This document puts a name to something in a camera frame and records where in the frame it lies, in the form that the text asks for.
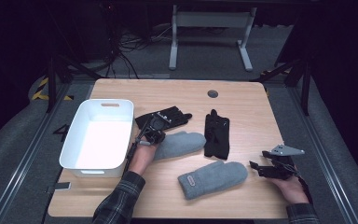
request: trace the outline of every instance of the person's hand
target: person's hand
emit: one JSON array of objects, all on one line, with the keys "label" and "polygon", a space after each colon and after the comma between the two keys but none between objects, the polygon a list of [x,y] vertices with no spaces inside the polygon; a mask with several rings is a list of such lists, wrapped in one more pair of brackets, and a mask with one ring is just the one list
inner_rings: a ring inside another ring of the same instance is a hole
[{"label": "person's hand", "polygon": [[310,203],[297,177],[291,176],[286,180],[267,178],[267,180],[274,183],[281,190],[287,202]]},{"label": "person's hand", "polygon": [[153,161],[157,148],[158,145],[144,146],[138,144],[130,163],[129,171],[143,175],[147,166]]}]

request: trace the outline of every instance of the person's arm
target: person's arm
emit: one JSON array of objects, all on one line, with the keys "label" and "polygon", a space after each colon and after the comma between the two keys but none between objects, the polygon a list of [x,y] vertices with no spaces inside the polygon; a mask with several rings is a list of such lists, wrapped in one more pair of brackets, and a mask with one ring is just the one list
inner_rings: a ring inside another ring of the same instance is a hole
[{"label": "person's arm", "polygon": [[129,170],[122,176],[113,192],[95,210],[93,223],[130,223],[133,207],[145,185],[142,178],[153,161],[158,146],[138,145]]},{"label": "person's arm", "polygon": [[286,207],[289,223],[321,223],[297,177],[292,176],[287,180],[273,178],[267,178],[267,180],[274,183],[281,190],[283,197],[290,203]]}]

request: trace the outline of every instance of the glove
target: glove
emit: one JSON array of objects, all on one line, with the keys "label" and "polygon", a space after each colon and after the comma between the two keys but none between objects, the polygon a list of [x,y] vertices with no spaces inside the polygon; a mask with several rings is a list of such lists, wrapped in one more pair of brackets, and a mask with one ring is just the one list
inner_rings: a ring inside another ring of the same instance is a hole
[{"label": "glove", "polygon": [[136,124],[138,125],[139,129],[142,129],[145,125],[145,123],[148,121],[149,117],[154,114],[159,112],[161,114],[161,116],[166,116],[167,119],[171,120],[171,123],[166,126],[162,131],[164,130],[168,130],[183,124],[187,124],[188,120],[191,119],[192,115],[191,114],[183,114],[182,111],[179,110],[178,107],[173,106],[167,109],[163,109],[160,111],[156,111],[153,113],[148,113],[148,114],[144,114],[138,118],[135,119]]},{"label": "glove", "polygon": [[213,109],[205,117],[204,136],[204,156],[226,160],[229,153],[229,119],[218,116]]},{"label": "glove", "polygon": [[167,134],[165,140],[157,148],[154,161],[190,154],[201,150],[204,145],[205,138],[201,133]]},{"label": "glove", "polygon": [[242,183],[248,171],[242,163],[215,161],[178,177],[187,200],[214,193]]}]

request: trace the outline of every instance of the metal frame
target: metal frame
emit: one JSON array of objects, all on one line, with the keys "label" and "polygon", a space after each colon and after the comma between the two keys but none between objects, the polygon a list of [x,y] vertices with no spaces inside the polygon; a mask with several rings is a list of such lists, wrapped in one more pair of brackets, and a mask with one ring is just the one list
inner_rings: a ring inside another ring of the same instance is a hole
[{"label": "metal frame", "polygon": [[173,6],[172,12],[172,45],[170,56],[170,70],[176,69],[178,39],[177,28],[182,27],[229,27],[244,28],[245,32],[242,40],[238,40],[238,48],[241,53],[245,70],[253,71],[246,43],[251,33],[252,24],[255,19],[256,7],[252,7],[250,12],[188,12],[178,11],[177,5]]}]

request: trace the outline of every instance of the black fabric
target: black fabric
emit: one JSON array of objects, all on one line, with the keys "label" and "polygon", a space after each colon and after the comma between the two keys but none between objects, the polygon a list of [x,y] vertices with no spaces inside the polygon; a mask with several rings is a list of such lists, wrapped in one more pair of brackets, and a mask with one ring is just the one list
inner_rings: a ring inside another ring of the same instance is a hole
[{"label": "black fabric", "polygon": [[217,115],[216,110],[205,116],[204,156],[226,160],[229,153],[229,119]]},{"label": "black fabric", "polygon": [[304,193],[307,195],[308,201],[313,204],[312,196],[310,195],[310,188],[308,187],[307,182],[305,182],[301,176],[298,177],[298,181],[301,183]]},{"label": "black fabric", "polygon": [[324,37],[312,76],[358,165],[358,1],[350,2],[334,12],[338,23]]},{"label": "black fabric", "polygon": [[159,112],[162,116],[166,116],[167,119],[171,120],[171,124],[166,126],[162,131],[175,128],[180,125],[188,123],[188,120],[191,119],[191,114],[184,114],[177,106],[172,106],[163,110],[155,111],[152,113],[144,114],[135,119],[136,124],[139,129],[142,129],[145,126],[145,123],[149,120],[152,114]]},{"label": "black fabric", "polygon": [[321,223],[315,209],[310,203],[293,203],[286,207],[289,223],[318,224]]}]

